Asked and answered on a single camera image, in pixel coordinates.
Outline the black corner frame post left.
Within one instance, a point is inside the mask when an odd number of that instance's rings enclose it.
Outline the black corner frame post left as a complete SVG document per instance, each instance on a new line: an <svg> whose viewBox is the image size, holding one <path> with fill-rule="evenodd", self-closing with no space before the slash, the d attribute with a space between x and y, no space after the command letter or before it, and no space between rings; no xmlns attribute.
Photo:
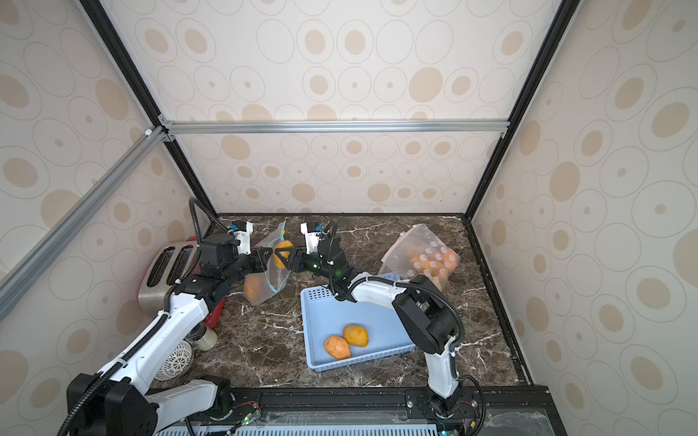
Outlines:
<svg viewBox="0 0 698 436"><path fill-rule="evenodd" d="M114 60L117 68L125 78L128 87L138 101L140 107L144 110L145 115L152 125L162 127L165 131L164 145L174 164L179 170L181 176L185 179L194 197L199 200L210 212L218 215L214 205L210 201L208 195L199 178L194 173L194 169L185 153L176 140L175 136L169 132L169 128L165 126L165 116L162 114L160 107L156 103L154 96L151 93L145 79L141 75L132 56L130 56L127 47L125 46L121 36L118 34L114 24L107 14L107 10L101 1L81 0L79 1L82 9L85 11L88 20L96 30L108 54Z"/></svg>

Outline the black corner frame post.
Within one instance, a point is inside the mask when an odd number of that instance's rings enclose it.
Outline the black corner frame post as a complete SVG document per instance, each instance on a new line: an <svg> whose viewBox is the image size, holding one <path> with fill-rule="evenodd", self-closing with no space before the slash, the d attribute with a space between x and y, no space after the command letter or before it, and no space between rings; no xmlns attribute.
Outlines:
<svg viewBox="0 0 698 436"><path fill-rule="evenodd" d="M504 136L497 142L494 152L485 167L485 172L476 187L474 196L465 211L465 221L467 223L473 221L477 210L481 203L483 203L483 199L494 180L494 176L501 163L503 163L507 150L514 140L514 135L519 130L526 112L534 99L535 93L538 91L543 77L552 63L554 55L565 36L565 32L573 21L580 3L580 0L563 0L560 3L508 118L509 127L504 133Z"/></svg>
<svg viewBox="0 0 698 436"><path fill-rule="evenodd" d="M165 126L165 116L162 114L160 107L156 103L154 96L151 93L145 79L141 75L132 56L130 56L127 47L125 46L121 36L118 34L114 24L107 14L107 10L101 1L81 0L79 1L82 9L85 11L88 20L96 30L108 54L114 60L117 68L125 78L128 87L138 101L140 107L144 110L145 115L152 125L162 127L165 131L164 145L174 164L179 170L181 176L185 179L194 197L199 200L210 212L218 215L214 205L210 201L208 195L199 178L194 173L194 169L185 153L176 140L175 136L169 132L169 128Z"/></svg>

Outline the clear blue zipper bag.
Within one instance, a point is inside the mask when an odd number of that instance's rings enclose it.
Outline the clear blue zipper bag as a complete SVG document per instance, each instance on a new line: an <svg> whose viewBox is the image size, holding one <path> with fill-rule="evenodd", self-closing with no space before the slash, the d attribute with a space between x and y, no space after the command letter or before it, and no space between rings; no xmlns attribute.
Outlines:
<svg viewBox="0 0 698 436"><path fill-rule="evenodd" d="M285 227L286 221L283 221L282 223L280 223L280 225L278 225L278 227L276 227L276 230L274 230L274 232L271 232L271 234L265 236L265 238L257 242L254 245L254 247L271 247L272 249L274 249L274 247L278 243L287 240L285 238ZM265 279L269 287L267 298L268 300L283 290L290 272L287 270L276 268L272 256L272 258L267 262L266 271L261 272L260 274L265 275Z"/></svg>

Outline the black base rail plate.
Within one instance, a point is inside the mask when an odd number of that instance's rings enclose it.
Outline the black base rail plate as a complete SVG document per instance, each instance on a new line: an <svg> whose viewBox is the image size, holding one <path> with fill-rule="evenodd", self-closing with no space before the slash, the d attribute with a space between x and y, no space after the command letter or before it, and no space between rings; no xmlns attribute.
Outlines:
<svg viewBox="0 0 698 436"><path fill-rule="evenodd" d="M235 418L260 406L262 423L312 425L433 424L461 435L564 435L551 392L521 380L518 359L497 326L466 327L458 352L465 381L454 415L430 411L421 352L389 356L328 372L308 368L298 319L224 323L211 352L196 354L192 368L156 391L214 375L232 385Z"/></svg>

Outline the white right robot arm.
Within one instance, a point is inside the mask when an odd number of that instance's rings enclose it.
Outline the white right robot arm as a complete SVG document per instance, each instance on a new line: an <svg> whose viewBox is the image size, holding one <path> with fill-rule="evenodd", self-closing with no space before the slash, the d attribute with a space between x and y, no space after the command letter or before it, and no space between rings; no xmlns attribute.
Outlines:
<svg viewBox="0 0 698 436"><path fill-rule="evenodd" d="M274 257L293 273L310 272L327 279L338 301L373 303L392 309L416 348L425 353L428 388L444 403L461 392L456 349L465 341L465 327L456 307L423 274L396 281L361 272L348 263L337 238L324 235L316 247L276 247Z"/></svg>

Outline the red steel toaster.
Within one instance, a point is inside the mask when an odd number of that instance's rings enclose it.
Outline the red steel toaster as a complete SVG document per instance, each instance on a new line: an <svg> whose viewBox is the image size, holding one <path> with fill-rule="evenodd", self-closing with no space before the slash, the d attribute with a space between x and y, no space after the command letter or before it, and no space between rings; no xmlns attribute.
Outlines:
<svg viewBox="0 0 698 436"><path fill-rule="evenodd" d="M196 239L167 243L148 267L137 293L140 308L154 316L165 308L168 292L189 292L206 302L209 315L205 322L213 326L219 316L227 291L223 282L197 274L200 259Z"/></svg>

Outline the white patterned bowl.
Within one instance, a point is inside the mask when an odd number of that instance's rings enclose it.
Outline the white patterned bowl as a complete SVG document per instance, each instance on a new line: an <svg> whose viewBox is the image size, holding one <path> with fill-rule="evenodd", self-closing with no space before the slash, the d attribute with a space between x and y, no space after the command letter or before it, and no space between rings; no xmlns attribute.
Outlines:
<svg viewBox="0 0 698 436"><path fill-rule="evenodd" d="M181 341L155 375L155 380L168 382L185 374L194 361L194 351L188 341Z"/></svg>

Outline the silver aluminium rail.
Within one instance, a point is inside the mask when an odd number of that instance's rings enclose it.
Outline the silver aluminium rail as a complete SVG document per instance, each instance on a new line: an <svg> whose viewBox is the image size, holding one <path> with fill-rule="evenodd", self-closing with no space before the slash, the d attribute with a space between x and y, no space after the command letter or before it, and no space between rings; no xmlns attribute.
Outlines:
<svg viewBox="0 0 698 436"><path fill-rule="evenodd" d="M56 261L109 197L141 163L151 149L164 141L165 128L154 126L112 166L71 210L24 256L1 283L1 316L7 317L38 278Z"/></svg>
<svg viewBox="0 0 698 436"><path fill-rule="evenodd" d="M351 120L351 121L167 121L160 126L169 134L388 134L505 132L505 119L474 120Z"/></svg>

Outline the black corner frame post right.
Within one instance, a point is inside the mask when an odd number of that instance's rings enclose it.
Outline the black corner frame post right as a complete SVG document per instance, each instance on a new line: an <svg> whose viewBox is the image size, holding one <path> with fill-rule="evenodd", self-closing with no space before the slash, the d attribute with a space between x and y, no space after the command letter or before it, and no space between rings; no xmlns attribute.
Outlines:
<svg viewBox="0 0 698 436"><path fill-rule="evenodd" d="M494 152L485 167L485 172L476 187L474 196L465 211L465 221L467 223L473 221L477 210L481 203L483 203L483 199L494 180L494 176L501 163L503 163L507 150L514 140L514 135L519 130L526 112L534 99L535 93L538 91L543 77L552 63L554 55L565 36L565 32L573 21L580 3L580 0L563 0L560 3L508 118L509 127L504 133L504 136L497 142Z"/></svg>

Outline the silver aluminium rail left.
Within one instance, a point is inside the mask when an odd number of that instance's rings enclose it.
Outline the silver aluminium rail left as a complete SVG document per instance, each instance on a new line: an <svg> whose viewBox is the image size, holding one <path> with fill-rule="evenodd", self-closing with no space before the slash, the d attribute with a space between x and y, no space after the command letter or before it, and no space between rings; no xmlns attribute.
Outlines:
<svg viewBox="0 0 698 436"><path fill-rule="evenodd" d="M71 210L24 256L1 283L1 316L7 317L38 278L56 261L109 197L141 163L151 149L164 141L165 128L154 126L112 166Z"/></svg>

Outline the light blue plastic basket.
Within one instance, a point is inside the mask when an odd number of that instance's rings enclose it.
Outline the light blue plastic basket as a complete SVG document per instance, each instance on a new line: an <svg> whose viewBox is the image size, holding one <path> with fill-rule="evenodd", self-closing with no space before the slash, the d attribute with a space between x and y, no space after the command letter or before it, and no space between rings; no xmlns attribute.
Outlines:
<svg viewBox="0 0 698 436"><path fill-rule="evenodd" d="M316 372L405 354L416 348L396 312L374 303L340 302L323 286L305 288L301 294L305 355ZM340 336L349 324L367 329L366 347L350 348L351 357L338 360L325 350L325 340Z"/></svg>

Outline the clear pink zipper bag spare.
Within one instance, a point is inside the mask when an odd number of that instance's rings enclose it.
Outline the clear pink zipper bag spare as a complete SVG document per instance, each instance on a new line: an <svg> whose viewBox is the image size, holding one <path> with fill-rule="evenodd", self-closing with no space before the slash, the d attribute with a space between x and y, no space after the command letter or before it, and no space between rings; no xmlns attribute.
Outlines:
<svg viewBox="0 0 698 436"><path fill-rule="evenodd" d="M381 262L379 274L397 274L409 280L424 275L441 291L458 267L460 257L420 223L401 233Z"/></svg>

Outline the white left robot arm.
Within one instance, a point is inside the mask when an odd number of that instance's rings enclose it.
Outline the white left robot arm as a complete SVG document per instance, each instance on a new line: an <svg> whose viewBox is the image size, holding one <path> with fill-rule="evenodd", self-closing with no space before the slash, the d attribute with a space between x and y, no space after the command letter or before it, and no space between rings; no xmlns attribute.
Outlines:
<svg viewBox="0 0 698 436"><path fill-rule="evenodd" d="M178 345L205 322L232 284L266 271L270 247L253 247L247 232L213 234L197 242L196 261L165 294L164 307L138 337L96 374L79 374L67 388L60 435L154 435L186 417L231 410L222 381L198 380L149 394L157 372Z"/></svg>

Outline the yellow potato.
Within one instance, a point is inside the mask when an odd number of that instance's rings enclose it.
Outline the yellow potato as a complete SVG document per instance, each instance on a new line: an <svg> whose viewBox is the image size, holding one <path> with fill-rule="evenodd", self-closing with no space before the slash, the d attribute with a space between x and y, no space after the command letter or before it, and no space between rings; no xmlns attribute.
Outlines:
<svg viewBox="0 0 698 436"><path fill-rule="evenodd" d="M343 338L354 347L365 348L369 344L367 329L357 324L349 324L343 328Z"/></svg>

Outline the silver aluminium rail back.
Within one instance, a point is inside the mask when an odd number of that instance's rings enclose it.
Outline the silver aluminium rail back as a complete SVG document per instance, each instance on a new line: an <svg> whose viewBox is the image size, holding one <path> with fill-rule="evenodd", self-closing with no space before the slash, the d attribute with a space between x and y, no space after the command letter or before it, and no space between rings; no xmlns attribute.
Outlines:
<svg viewBox="0 0 698 436"><path fill-rule="evenodd" d="M388 134L505 132L505 119L474 120L351 120L351 121L167 121L160 126L169 134Z"/></svg>

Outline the orange wrinkled potato front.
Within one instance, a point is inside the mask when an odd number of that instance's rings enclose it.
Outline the orange wrinkled potato front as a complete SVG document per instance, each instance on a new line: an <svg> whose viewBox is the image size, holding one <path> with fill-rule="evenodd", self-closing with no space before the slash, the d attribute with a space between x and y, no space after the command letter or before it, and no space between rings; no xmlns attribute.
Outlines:
<svg viewBox="0 0 698 436"><path fill-rule="evenodd" d="M332 335L328 337L324 342L324 348L331 357L338 361L349 359L352 356L349 343L341 336Z"/></svg>

